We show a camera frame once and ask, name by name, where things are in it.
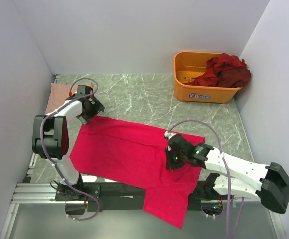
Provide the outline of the bright red t shirt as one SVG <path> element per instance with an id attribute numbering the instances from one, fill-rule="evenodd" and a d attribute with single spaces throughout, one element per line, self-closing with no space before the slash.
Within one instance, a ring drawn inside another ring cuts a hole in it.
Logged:
<path id="1" fill-rule="evenodd" d="M 201 168 L 166 168 L 165 130 L 95 116 L 81 126 L 70 153 L 75 169 L 145 190 L 143 210 L 181 228 Z"/>

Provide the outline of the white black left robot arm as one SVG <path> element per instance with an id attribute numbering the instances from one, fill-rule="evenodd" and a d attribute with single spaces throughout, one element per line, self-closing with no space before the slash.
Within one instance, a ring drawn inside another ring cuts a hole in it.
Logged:
<path id="1" fill-rule="evenodd" d="M 68 126 L 73 119 L 87 125 L 105 107 L 95 97 L 91 85 L 52 84 L 46 113 L 36 115 L 33 123 L 32 151 L 46 159 L 60 177 L 58 190 L 67 191 L 73 200 L 84 196 L 81 174 L 70 159 Z"/>

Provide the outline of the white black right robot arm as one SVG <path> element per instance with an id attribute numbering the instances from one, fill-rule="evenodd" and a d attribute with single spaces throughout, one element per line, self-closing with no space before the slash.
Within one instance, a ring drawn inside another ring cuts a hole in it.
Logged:
<path id="1" fill-rule="evenodd" d="M 270 165 L 249 162 L 221 152 L 210 145 L 193 145 L 183 136 L 166 132 L 168 170 L 185 165 L 210 171 L 191 193 L 197 200 L 247 198 L 259 201 L 270 211 L 286 212 L 289 203 L 289 176 L 277 163 Z"/>

